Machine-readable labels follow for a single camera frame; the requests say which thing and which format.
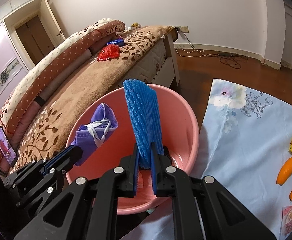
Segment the purple face mask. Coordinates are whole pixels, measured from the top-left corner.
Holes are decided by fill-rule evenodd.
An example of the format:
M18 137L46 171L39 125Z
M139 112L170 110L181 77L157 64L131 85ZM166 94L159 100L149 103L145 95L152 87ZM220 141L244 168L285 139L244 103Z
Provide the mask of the purple face mask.
M82 157L76 162L81 166L119 127L115 114L106 103L96 108L90 123L80 125L75 132L71 145L78 146L83 151Z

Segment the folded polka dot quilt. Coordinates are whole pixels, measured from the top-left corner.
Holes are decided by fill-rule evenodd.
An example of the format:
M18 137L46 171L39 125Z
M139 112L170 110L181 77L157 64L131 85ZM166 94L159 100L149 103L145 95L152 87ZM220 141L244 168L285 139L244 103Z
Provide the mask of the folded polka dot quilt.
M30 70L0 109L0 127L3 128L7 138L12 138L22 116L35 97L54 81L67 66L94 43L123 30L125 30L125 24L120 20L103 18L94 25L68 37Z

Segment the wooden door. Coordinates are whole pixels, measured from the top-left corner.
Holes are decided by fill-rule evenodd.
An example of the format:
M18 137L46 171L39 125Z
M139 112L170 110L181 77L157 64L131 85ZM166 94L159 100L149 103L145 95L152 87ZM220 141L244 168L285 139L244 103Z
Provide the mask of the wooden door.
M16 32L35 65L55 49L38 16L21 25Z

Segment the pink plastic bucket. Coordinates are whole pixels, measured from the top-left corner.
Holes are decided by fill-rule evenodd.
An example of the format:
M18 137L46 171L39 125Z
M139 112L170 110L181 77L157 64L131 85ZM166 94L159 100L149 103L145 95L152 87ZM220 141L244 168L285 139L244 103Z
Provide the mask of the pink plastic bucket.
M199 126L195 113L177 92L159 85L151 85L151 88L157 93L162 142L164 146L167 146L174 165L190 174L199 148ZM83 112L70 132L67 145L74 140L77 129L90 122L93 113L101 103L106 103L113 109L119 127L81 166L74 166L66 174L68 183L72 183L78 177L89 180L99 178L109 169L117 167L122 157L133 152L135 137L122 88L104 95ZM150 171L142 171L136 196L119 198L118 214L130 215L144 212L165 201L165 198L157 198L153 194Z

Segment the blue foam fruit net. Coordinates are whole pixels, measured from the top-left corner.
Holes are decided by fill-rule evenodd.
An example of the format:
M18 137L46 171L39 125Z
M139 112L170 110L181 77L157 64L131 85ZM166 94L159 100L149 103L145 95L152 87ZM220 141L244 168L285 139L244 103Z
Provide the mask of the blue foam fruit net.
M135 142L139 152L139 166L151 166L151 143L158 154L164 154L157 93L143 81L127 79L123 83L126 104Z

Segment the wooden bed frame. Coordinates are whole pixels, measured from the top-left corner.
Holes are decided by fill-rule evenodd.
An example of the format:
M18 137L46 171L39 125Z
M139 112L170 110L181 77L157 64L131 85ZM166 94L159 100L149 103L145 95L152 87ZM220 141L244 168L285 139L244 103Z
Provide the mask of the wooden bed frame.
M171 89L177 88L180 75L174 48L176 39L177 31L174 28L162 36L154 48L138 60L119 83L122 84L127 79L137 79Z

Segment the light blue floral sheet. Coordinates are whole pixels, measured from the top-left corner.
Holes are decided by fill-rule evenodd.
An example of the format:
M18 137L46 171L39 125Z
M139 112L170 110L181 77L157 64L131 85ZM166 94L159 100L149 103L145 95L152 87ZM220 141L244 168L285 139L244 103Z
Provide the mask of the light blue floral sheet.
M276 183L291 157L292 106L267 93L214 79L191 176L214 177L277 239L282 209L292 205L292 175Z

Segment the brown leaf pattern blanket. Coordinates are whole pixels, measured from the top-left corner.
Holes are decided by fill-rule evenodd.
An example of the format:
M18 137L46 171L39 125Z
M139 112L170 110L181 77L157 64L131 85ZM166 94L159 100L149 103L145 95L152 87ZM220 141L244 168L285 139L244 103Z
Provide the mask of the brown leaf pattern blanket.
M8 139L18 155L13 167L0 152L0 170L12 173L33 160L50 159L66 145L81 114L119 88L122 77L174 27L150 25L120 31L94 43L37 95ZM97 61L107 43L122 38L117 59Z

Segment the red white wrapper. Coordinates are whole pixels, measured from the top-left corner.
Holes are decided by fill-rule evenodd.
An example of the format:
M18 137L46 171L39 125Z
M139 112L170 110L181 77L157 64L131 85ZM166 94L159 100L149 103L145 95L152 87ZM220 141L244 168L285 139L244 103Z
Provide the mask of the red white wrapper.
M292 232L292 205L282 209L281 236L287 236Z

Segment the wall power socket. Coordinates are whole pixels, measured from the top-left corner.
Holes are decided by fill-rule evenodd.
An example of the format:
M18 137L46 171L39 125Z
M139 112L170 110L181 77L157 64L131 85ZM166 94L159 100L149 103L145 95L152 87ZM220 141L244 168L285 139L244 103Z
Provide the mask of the wall power socket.
M175 27L177 31L180 31L182 33L189 33L189 27L188 26L176 26Z

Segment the blue package on bed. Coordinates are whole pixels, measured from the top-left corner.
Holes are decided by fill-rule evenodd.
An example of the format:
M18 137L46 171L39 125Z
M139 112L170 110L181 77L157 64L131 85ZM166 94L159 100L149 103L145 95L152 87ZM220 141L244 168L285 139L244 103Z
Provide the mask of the blue package on bed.
M111 44L122 47L125 45L125 41L122 38L119 38L119 39L116 39L116 40L113 40L113 41L110 41L107 43L107 45L111 45Z

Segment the red plastic bag on bed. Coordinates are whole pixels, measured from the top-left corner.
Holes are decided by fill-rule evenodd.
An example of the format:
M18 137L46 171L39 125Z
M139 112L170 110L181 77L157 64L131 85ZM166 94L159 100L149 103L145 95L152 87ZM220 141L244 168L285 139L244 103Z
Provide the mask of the red plastic bag on bed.
M102 48L98 54L97 61L117 59L120 56L120 47L116 44L109 44Z

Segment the smartphone on bed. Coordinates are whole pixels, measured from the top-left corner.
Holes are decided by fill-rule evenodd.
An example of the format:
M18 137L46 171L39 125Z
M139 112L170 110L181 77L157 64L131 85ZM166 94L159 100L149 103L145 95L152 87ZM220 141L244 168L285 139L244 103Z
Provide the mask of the smartphone on bed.
M18 155L16 154L15 150L11 146L2 127L0 127L0 152L6 159L10 167L13 167L16 161L18 160Z

